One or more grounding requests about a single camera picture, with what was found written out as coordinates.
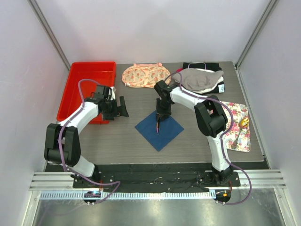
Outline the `iridescent gold spoon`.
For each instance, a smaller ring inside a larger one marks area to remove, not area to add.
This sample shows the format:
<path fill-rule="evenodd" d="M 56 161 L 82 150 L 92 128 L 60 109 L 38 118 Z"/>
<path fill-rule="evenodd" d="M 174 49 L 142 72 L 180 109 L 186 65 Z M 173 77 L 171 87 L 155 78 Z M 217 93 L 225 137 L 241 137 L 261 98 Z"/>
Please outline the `iridescent gold spoon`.
<path fill-rule="evenodd" d="M 249 125 L 249 118 L 248 117 L 244 117 L 240 122 L 239 122 L 239 132 L 238 132 L 238 135 L 236 137 L 236 139 L 234 140 L 234 142 L 232 143 L 231 145 L 231 148 L 232 149 L 236 149 L 237 148 L 237 145 L 238 145 L 238 139 L 239 139 L 239 136 L 242 132 L 242 130 L 248 128 L 248 125 Z"/>

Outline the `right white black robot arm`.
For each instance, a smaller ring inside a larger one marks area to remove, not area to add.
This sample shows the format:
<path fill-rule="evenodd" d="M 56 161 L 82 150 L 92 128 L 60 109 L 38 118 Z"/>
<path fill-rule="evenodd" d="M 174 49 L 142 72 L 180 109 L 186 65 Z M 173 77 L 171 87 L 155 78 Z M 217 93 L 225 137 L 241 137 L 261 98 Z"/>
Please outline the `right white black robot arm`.
<path fill-rule="evenodd" d="M 198 129 L 209 143 L 213 182 L 218 186 L 228 183 L 233 174 L 233 166 L 223 138 L 228 118 L 222 102 L 215 96 L 200 96 L 176 85 L 169 86 L 163 80 L 157 82 L 154 89 L 159 95 L 156 103 L 156 132 L 160 132 L 160 123 L 171 115 L 173 104 L 191 109 L 195 113 Z"/>

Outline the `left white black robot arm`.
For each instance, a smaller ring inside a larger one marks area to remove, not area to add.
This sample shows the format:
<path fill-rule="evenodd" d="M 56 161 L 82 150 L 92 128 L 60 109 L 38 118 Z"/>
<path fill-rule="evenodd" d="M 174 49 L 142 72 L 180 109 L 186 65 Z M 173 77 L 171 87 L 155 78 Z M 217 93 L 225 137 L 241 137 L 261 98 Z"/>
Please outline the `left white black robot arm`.
<path fill-rule="evenodd" d="M 82 104 L 67 119 L 48 125 L 44 158 L 61 165 L 66 171 L 70 170 L 84 179 L 88 187 L 94 188 L 99 185 L 100 173 L 95 164 L 82 156 L 79 135 L 99 115 L 102 119 L 111 121 L 129 115 L 123 96 L 119 97 L 120 105 L 117 104 L 114 87 L 97 85 L 90 97 L 81 98 Z"/>

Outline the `blue paper napkin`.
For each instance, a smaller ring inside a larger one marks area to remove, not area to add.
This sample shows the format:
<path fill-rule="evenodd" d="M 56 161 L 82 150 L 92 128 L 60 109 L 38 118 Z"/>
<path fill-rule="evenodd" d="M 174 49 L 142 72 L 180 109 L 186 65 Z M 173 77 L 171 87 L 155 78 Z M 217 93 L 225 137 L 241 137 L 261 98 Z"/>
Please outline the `blue paper napkin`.
<path fill-rule="evenodd" d="M 156 111 L 140 121 L 135 128 L 158 152 L 184 131 L 184 128 L 170 116 L 160 122 L 157 133 Z"/>

